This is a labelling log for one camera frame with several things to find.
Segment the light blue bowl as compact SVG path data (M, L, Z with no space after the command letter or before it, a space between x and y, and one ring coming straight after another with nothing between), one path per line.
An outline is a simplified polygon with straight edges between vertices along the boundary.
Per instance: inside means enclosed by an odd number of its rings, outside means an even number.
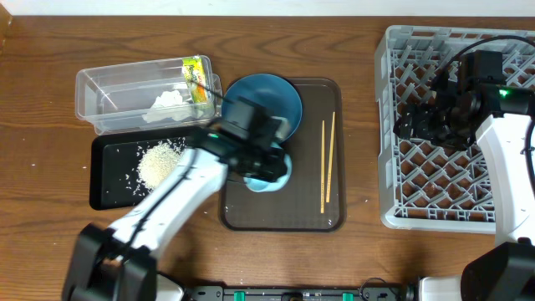
M292 171L290 155L273 142L260 162L253 164L253 171L245 174L243 182L253 192L278 191L288 183Z

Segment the white rice pile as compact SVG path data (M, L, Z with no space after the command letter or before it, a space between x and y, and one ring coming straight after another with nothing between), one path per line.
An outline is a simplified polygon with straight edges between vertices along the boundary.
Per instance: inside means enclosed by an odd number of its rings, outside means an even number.
M185 148L184 137L137 144L135 166L125 175L125 189L133 196L147 196L175 169Z

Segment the white tissue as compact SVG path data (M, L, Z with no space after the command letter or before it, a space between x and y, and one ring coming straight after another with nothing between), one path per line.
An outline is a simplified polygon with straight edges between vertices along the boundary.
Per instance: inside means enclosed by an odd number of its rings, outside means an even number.
M182 122L197 117L193 98L183 96L180 90L165 91L155 99L154 104L143 114L142 119L147 123L172 119Z

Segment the yellow snack wrapper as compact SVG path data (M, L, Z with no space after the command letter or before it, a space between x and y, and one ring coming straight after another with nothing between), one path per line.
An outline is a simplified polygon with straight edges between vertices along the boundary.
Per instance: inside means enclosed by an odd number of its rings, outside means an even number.
M195 104L205 104L208 96L205 90L206 72L200 56L183 59L182 74Z

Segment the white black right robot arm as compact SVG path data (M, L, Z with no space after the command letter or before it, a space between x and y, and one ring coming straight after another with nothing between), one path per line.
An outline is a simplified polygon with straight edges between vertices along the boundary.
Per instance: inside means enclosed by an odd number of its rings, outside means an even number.
M487 165L496 246L459 276L419 281L420 300L534 298L534 92L479 84L437 105L406 105L394 132L442 147L476 144Z

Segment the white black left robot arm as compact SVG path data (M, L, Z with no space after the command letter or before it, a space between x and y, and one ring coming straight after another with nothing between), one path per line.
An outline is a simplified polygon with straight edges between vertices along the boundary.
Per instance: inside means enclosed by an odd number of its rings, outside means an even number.
M171 239L196 209L220 191L229 173L267 182L287 179L289 155L277 142L254 145L199 129L175 170L139 205L106 229L79 234L63 300L182 300L185 289L157 270Z

